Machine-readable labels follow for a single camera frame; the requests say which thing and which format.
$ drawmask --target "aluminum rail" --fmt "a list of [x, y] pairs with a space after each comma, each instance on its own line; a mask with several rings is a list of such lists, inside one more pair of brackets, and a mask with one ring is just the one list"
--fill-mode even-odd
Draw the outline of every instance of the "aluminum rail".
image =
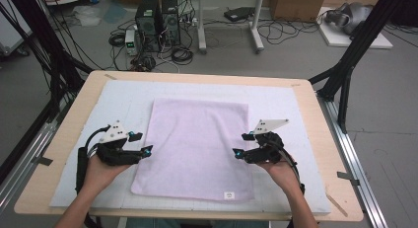
[[52, 140], [58, 128], [56, 119], [53, 122], [43, 124], [34, 140], [28, 147], [28, 150], [22, 155], [21, 159], [15, 165], [9, 176], [0, 187], [0, 215], [5, 210], [9, 201], [19, 189], [19, 187], [28, 181], [27, 176], [32, 173], [37, 165], [34, 159], [41, 156], [43, 149]]
[[339, 146], [338, 149], [341, 156], [343, 156], [347, 171], [351, 173], [354, 180], [359, 182], [359, 185], [354, 186], [354, 188], [357, 189], [372, 226], [374, 228], [387, 228], [382, 211], [369, 185], [350, 137], [343, 132], [338, 124], [338, 107], [334, 102], [328, 102], [322, 98], [318, 98], [318, 101], [329, 126], [332, 127], [334, 139]]

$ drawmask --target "towel label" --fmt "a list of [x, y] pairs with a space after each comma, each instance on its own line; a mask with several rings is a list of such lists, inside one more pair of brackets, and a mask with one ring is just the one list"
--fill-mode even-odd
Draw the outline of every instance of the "towel label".
[[224, 200], [235, 199], [235, 193], [233, 191], [224, 191]]

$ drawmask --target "hand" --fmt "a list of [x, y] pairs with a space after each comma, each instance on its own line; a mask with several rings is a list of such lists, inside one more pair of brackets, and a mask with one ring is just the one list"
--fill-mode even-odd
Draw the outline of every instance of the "hand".
[[276, 164], [264, 162], [257, 165], [271, 176], [273, 181], [283, 190], [284, 193], [288, 193], [292, 190], [300, 190], [295, 172], [284, 158]]
[[129, 165], [108, 166], [97, 155], [91, 157], [83, 187], [64, 212], [64, 215], [55, 224], [55, 227], [83, 227], [84, 218], [95, 197], [127, 168], [129, 168]]
[[82, 190], [89, 190], [94, 194], [99, 194], [111, 184], [117, 175], [129, 167], [130, 165], [109, 166], [103, 163], [97, 155], [94, 155], [89, 160]]

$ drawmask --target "forearm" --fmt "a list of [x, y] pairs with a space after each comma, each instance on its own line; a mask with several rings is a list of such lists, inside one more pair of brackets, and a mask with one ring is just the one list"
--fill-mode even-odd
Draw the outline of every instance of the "forearm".
[[81, 190], [59, 221], [55, 224], [55, 228], [82, 227], [86, 214], [95, 200], [95, 197], [95, 193]]
[[317, 227], [317, 223], [302, 192], [300, 190], [291, 190], [286, 192], [286, 196], [292, 210], [294, 227]]

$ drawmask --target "white desk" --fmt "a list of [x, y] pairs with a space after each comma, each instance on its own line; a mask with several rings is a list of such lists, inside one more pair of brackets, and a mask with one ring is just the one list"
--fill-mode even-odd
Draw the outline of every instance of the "white desk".
[[[44, 157], [52, 159], [50, 166], [37, 166], [25, 190], [15, 205], [22, 214], [62, 214], [64, 208], [50, 207], [49, 203], [61, 178], [67, 158], [76, 144], [84, 124], [94, 108], [107, 81], [137, 80], [157, 82], [237, 84], [249, 86], [288, 87], [295, 92], [301, 115], [310, 138], [313, 154], [330, 200], [331, 213], [319, 215], [317, 220], [360, 221], [363, 212], [357, 196], [347, 180], [337, 178], [336, 172], [345, 172], [344, 165], [316, 99], [312, 85], [307, 80], [210, 76], [189, 74], [136, 73], [95, 71], [90, 74], [83, 89], [63, 120]], [[132, 217], [173, 217], [192, 219], [254, 219], [286, 220], [288, 215], [270, 212], [239, 211], [184, 211], [152, 209], [92, 209], [93, 215]]]

